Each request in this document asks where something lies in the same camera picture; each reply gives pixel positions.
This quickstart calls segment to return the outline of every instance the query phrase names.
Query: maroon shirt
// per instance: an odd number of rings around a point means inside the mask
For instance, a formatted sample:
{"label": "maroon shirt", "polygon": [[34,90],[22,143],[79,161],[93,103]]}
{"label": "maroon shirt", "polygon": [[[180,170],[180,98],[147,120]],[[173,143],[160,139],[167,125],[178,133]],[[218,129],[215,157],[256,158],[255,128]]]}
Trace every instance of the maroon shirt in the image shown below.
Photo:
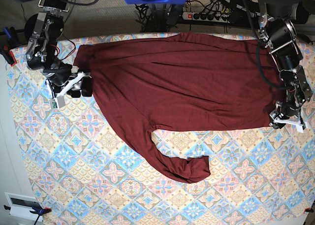
{"label": "maroon shirt", "polygon": [[[165,176],[195,183],[210,175],[208,156],[169,158],[151,133],[269,126],[268,114],[284,93],[259,76],[256,43],[182,33],[82,45],[74,65],[91,70],[94,97],[127,145]],[[278,83],[265,50],[260,58],[266,77]]]}

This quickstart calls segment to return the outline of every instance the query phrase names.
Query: floral tile pattern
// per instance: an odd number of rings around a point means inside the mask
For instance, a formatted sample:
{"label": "floral tile pattern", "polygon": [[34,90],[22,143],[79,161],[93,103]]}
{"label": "floral tile pattern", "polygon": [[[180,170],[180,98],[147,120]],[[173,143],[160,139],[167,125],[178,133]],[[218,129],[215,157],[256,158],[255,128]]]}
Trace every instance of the floral tile pattern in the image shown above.
{"label": "floral tile pattern", "polygon": [[[171,33],[98,36],[83,44],[155,38]],[[219,35],[229,39],[248,39]],[[299,44],[315,89],[315,48]],[[72,50],[58,43],[61,58]],[[6,66],[11,108],[31,188],[52,208],[45,224],[253,225],[303,215],[315,199],[315,98],[303,106],[310,128],[286,126],[233,131],[157,130],[153,141],[170,157],[209,156],[211,175],[195,184],[157,172],[112,130],[91,98],[66,97],[50,110],[43,76],[23,61]],[[73,63],[76,53],[65,62]]]}

